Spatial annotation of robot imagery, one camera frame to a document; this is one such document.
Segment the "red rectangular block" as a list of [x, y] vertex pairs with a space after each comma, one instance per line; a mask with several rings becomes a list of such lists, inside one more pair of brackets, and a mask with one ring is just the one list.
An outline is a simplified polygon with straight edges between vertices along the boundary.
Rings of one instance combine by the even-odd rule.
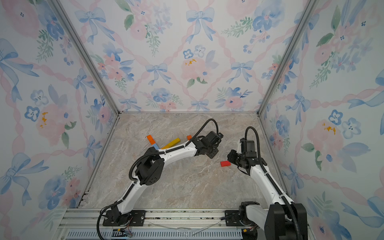
[[229, 167], [231, 166], [231, 163], [229, 161], [222, 161], [220, 162], [221, 167]]

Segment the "long yellow block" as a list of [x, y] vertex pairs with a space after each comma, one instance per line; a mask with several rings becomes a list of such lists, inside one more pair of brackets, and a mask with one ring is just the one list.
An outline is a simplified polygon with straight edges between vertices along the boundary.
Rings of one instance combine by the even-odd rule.
[[177, 144], [180, 143], [180, 142], [181, 142], [180, 138], [176, 138], [176, 139], [172, 140], [172, 141], [168, 144], [168, 147], [171, 148], [171, 147], [177, 145]]

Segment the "light blue block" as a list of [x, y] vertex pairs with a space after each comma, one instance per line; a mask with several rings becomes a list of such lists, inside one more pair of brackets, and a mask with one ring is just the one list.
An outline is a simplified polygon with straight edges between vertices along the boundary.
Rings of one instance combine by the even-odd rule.
[[160, 148], [158, 147], [158, 145], [157, 144], [153, 144], [152, 145], [156, 150], [159, 150]]

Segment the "small orange block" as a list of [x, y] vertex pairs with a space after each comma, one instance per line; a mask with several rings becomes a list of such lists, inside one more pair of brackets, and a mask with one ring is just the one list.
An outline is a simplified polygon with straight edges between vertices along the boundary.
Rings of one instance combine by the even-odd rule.
[[151, 135], [148, 135], [147, 139], [148, 139], [148, 141], [150, 142], [151, 145], [154, 145], [156, 143], [156, 141], [153, 139], [153, 137]]

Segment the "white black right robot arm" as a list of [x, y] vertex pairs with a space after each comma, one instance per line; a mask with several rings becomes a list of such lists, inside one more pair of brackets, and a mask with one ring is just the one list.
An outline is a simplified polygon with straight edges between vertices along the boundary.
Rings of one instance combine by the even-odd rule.
[[230, 151], [228, 160], [256, 182], [269, 208], [266, 210], [257, 202], [242, 202], [234, 219], [244, 226], [260, 228], [267, 240], [307, 240], [305, 207], [296, 204], [279, 186], [256, 149], [259, 146], [254, 141], [240, 139], [238, 149]]

